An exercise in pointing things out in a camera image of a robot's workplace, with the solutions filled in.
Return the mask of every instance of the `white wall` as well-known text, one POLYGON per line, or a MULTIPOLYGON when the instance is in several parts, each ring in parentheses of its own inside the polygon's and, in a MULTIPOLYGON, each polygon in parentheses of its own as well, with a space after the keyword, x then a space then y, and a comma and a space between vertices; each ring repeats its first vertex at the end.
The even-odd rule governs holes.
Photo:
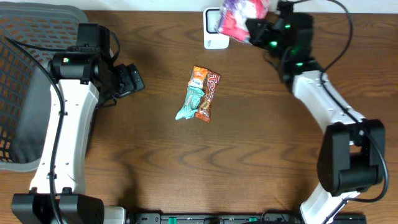
MULTIPOLYGON (((37 2, 67 4, 82 10, 132 10, 132 11, 202 11, 220 6, 223 0, 11 0, 13 2, 37 2)), ((340 0, 351 12, 398 13, 398 0, 340 0)), ((297 12, 342 12, 339 6, 313 0, 295 6, 297 12)))

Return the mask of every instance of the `wooden table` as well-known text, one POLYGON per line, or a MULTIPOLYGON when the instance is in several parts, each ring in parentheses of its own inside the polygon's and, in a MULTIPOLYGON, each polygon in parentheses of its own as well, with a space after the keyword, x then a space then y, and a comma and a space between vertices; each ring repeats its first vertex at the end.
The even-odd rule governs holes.
MULTIPOLYGON (((228 49, 203 48, 200 12, 86 11, 90 22, 115 31, 117 63, 135 63, 146 89, 98 111, 86 157, 86 194, 107 205, 165 213, 291 210, 318 183, 322 133, 280 83, 263 50, 231 40, 228 49), (222 78, 211 123, 175 121, 194 65, 222 78)), ((378 203, 350 202, 369 223, 398 218, 398 15, 354 15, 350 50, 330 71, 345 99, 386 126, 391 183, 378 203)), ((343 14, 315 14, 313 54, 330 63, 345 45, 343 14)), ((0 220, 15 223, 14 193, 28 191, 34 173, 1 172, 0 220)), ((375 197, 381 185, 362 198, 375 197)))

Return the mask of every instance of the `red and brown snack packet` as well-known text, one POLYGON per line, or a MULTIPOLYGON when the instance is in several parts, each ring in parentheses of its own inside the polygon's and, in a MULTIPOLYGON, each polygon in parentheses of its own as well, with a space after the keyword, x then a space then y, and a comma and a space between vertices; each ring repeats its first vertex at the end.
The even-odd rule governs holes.
POLYGON ((203 98, 203 103, 200 105, 198 112, 195 113, 196 118, 202 119, 207 123, 210 122, 211 102, 213 101, 214 92, 220 78, 221 75, 218 73, 211 71, 207 73, 206 95, 203 98))

